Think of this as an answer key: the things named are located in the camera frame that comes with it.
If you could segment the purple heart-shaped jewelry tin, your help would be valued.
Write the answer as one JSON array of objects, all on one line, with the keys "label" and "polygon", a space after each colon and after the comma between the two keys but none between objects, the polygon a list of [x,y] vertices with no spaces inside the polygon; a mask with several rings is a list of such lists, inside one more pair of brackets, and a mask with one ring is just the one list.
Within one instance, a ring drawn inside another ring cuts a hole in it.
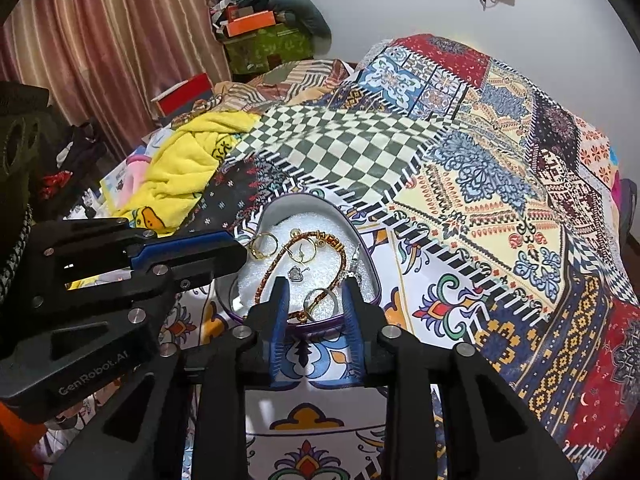
[{"label": "purple heart-shaped jewelry tin", "polygon": [[314,333],[339,326],[342,281],[356,278],[363,299],[378,304],[382,283],[372,257],[378,225],[329,191],[286,194],[237,226],[233,234],[247,249],[241,271],[214,281],[214,297],[230,318],[241,321],[268,299],[276,278],[288,270],[309,270],[290,281],[293,332]]}]

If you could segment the yellow cartoon blanket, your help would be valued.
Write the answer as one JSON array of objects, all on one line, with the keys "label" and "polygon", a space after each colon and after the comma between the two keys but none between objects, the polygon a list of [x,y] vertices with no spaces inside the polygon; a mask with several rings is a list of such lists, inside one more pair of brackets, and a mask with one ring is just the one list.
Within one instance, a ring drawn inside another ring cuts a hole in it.
[{"label": "yellow cartoon blanket", "polygon": [[151,158],[142,183],[115,212],[134,228],[175,232],[209,179],[258,121],[256,114],[207,112],[175,130]]}]

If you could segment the colourful patchwork bedspread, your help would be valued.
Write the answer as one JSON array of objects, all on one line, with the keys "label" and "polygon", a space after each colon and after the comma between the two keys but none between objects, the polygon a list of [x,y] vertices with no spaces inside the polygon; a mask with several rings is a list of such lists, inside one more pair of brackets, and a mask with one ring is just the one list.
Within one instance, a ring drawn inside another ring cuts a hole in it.
[{"label": "colourful patchwork bedspread", "polygon": [[608,137],[525,76],[432,34],[387,39],[320,99],[258,115],[186,218],[230,231],[329,191],[378,225],[390,323],[472,344],[578,477],[639,403],[639,301]]}]

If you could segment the striped brown quilt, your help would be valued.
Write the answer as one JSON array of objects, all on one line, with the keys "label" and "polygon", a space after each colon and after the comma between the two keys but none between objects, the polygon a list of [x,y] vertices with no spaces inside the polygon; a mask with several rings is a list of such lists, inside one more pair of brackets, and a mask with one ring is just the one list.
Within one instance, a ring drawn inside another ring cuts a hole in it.
[{"label": "striped brown quilt", "polygon": [[271,107],[297,105],[322,98],[354,72],[342,60],[305,60],[284,63],[249,82],[223,81],[183,104],[163,126],[177,128],[206,112],[264,114]]}]

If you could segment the green patterned box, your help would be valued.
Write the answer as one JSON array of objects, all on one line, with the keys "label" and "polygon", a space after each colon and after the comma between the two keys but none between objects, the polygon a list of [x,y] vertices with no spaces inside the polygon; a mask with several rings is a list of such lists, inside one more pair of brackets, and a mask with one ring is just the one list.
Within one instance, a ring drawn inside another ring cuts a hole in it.
[{"label": "green patterned box", "polygon": [[283,23],[221,39],[231,73],[262,74],[277,66],[314,57],[314,43],[303,30]]}]

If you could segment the orange box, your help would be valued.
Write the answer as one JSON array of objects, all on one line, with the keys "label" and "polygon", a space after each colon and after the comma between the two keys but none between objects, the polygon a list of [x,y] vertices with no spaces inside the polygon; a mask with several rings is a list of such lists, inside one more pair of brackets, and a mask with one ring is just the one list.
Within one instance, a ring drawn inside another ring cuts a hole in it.
[{"label": "orange box", "polygon": [[242,18],[235,18],[226,26],[226,34],[228,37],[236,37],[254,32],[255,30],[270,27],[276,24],[276,18],[272,11],[262,11],[258,13],[248,14]]}]

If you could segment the striped brown curtain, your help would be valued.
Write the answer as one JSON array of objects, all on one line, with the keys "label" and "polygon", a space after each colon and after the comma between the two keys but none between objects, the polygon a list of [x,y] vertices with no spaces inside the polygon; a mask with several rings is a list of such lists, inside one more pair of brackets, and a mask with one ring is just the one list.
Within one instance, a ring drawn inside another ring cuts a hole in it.
[{"label": "striped brown curtain", "polygon": [[218,0],[20,0],[1,26],[1,77],[46,88],[73,125],[94,119],[125,156],[155,126],[152,99],[230,79],[210,24]]}]

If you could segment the dark grey bag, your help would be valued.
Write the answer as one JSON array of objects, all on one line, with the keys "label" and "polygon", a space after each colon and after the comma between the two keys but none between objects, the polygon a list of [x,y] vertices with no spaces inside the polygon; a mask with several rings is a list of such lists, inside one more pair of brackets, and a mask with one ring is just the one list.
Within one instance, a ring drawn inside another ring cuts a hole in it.
[{"label": "dark grey bag", "polygon": [[638,200],[638,186],[630,179],[620,180],[620,244],[630,235]]}]

